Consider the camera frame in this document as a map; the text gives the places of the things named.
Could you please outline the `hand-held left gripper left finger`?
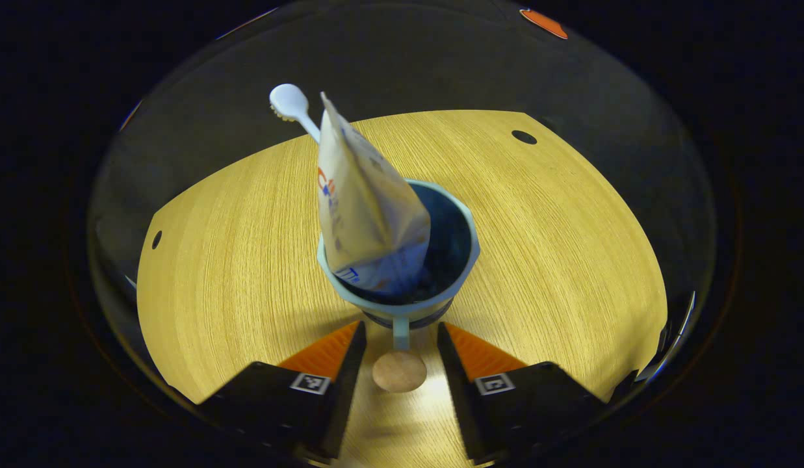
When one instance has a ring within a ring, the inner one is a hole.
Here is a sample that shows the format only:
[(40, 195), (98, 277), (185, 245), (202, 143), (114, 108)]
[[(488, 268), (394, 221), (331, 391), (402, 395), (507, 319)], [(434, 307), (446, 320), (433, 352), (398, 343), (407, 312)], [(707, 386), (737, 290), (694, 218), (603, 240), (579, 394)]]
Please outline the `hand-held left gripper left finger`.
[(198, 411), (292, 464), (328, 464), (340, 454), (366, 344), (366, 326), (357, 320), (279, 365), (254, 361)]

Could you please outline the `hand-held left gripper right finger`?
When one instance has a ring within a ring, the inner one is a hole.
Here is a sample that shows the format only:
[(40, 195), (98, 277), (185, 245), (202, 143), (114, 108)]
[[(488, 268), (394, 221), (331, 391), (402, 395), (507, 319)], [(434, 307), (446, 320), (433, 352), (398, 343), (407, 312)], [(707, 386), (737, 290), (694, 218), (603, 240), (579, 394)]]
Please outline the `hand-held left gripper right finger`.
[(437, 327), (437, 348), (467, 457), (476, 465), (551, 448), (606, 407), (557, 364), (526, 364), (448, 322)]

